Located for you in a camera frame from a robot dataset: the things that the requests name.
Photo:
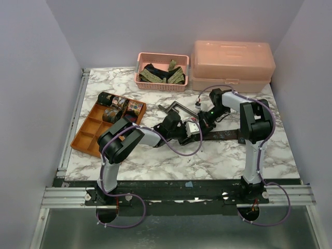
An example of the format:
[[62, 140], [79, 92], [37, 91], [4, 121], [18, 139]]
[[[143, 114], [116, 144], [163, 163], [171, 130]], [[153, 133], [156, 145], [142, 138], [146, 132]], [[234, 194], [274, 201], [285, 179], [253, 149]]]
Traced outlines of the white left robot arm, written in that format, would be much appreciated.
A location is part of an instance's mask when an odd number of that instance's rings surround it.
[[[170, 140], [192, 139], [199, 136], [199, 147], [190, 154], [180, 153], [170, 144]], [[153, 128], [132, 123], [128, 118], [121, 118], [98, 138], [101, 154], [101, 169], [98, 179], [97, 199], [104, 205], [114, 201], [114, 190], [117, 187], [117, 175], [121, 163], [132, 153], [137, 145], [143, 144], [151, 148], [167, 145], [170, 150], [181, 156], [192, 156], [202, 146], [203, 132], [196, 119], [182, 121], [177, 113], [168, 114], [162, 123]]]

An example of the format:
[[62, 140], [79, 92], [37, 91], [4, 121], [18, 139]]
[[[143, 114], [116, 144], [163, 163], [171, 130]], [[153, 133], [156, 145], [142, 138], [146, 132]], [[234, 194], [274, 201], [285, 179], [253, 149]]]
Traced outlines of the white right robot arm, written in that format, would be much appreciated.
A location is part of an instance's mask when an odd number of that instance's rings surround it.
[[216, 127], [216, 121], [231, 109], [240, 114], [240, 133], [246, 145], [245, 169], [239, 184], [239, 198], [251, 203], [264, 190], [261, 162], [266, 143], [275, 131], [275, 118], [268, 101], [244, 97], [234, 90], [213, 89], [209, 97], [214, 107], [200, 111], [199, 125], [204, 135]]

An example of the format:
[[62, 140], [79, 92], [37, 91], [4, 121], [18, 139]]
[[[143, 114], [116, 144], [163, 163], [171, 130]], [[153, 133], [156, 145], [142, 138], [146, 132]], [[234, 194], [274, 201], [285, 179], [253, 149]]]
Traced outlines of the dark brown blue floral tie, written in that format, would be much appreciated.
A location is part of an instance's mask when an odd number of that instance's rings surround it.
[[245, 144], [245, 138], [243, 137], [239, 129], [224, 130], [224, 131], [212, 131], [203, 136], [204, 141], [227, 141], [235, 140], [239, 144]]

